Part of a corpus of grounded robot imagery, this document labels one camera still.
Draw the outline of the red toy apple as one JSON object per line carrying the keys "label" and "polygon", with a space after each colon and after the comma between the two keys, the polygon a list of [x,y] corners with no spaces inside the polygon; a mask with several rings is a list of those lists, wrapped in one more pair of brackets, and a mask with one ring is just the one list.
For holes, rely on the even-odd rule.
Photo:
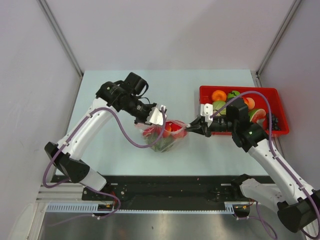
{"label": "red toy apple", "polygon": [[187,135],[182,123],[175,123],[173,121],[169,121],[167,123],[171,124],[171,131],[164,130],[162,135],[164,138],[171,136],[174,139],[183,139]]}

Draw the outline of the clear pink-dotted zip bag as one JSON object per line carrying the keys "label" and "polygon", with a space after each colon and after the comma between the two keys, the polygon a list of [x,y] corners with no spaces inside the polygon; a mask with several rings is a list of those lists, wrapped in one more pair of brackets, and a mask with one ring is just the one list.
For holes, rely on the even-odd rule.
{"label": "clear pink-dotted zip bag", "polygon": [[[146,145],[152,144],[161,135],[162,126],[138,123],[135,127],[140,131]],[[167,120],[161,138],[150,148],[156,153],[170,151],[187,137],[188,125],[180,120]]]}

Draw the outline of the orange-red toy peach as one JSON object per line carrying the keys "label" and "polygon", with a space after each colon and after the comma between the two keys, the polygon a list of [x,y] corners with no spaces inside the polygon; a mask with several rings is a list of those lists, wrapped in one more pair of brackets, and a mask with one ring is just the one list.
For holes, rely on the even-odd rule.
{"label": "orange-red toy peach", "polygon": [[172,131],[172,127],[170,123],[166,123],[165,124],[165,131],[171,132]]}

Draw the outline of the green toy melon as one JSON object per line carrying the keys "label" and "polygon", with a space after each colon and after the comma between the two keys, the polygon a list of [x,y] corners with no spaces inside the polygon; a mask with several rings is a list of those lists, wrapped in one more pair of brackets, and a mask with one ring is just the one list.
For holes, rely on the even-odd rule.
{"label": "green toy melon", "polygon": [[169,151],[175,144],[175,139],[172,136],[159,139],[155,145],[150,148],[158,153],[163,153]]}

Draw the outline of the red toy chili pepper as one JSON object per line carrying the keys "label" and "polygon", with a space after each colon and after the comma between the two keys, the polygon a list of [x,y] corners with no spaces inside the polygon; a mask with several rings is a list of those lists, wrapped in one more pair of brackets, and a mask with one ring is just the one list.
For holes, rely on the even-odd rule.
{"label": "red toy chili pepper", "polygon": [[145,130],[142,131],[142,136],[144,138],[150,138],[152,136],[158,136],[158,127],[157,126],[151,126],[146,128]]}

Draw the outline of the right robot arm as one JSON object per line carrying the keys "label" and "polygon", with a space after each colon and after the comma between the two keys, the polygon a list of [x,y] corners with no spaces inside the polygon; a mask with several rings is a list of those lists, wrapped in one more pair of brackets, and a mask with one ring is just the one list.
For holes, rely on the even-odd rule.
{"label": "right robot arm", "polygon": [[200,115],[186,130],[206,137],[213,132],[230,132],[233,142],[263,167],[278,188],[275,190],[242,174],[232,181],[231,196],[237,201],[249,198],[266,206],[293,233],[319,221],[319,190],[305,182],[279,154],[266,131],[250,121],[244,100],[228,101],[224,109],[226,114],[219,116],[219,110],[211,104],[202,105]]}

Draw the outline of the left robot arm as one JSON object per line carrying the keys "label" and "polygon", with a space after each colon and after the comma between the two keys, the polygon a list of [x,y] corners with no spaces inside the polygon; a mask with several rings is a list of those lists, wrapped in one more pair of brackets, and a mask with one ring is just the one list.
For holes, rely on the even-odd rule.
{"label": "left robot arm", "polygon": [[46,144],[44,150],[51,164],[72,183],[93,189],[100,200],[107,199],[111,193],[107,180],[81,158],[96,134],[111,118],[117,119],[120,111],[133,116],[136,124],[165,125],[166,107],[140,100],[148,88],[148,83],[133,72],[125,80],[102,84],[78,124],[57,143]]}

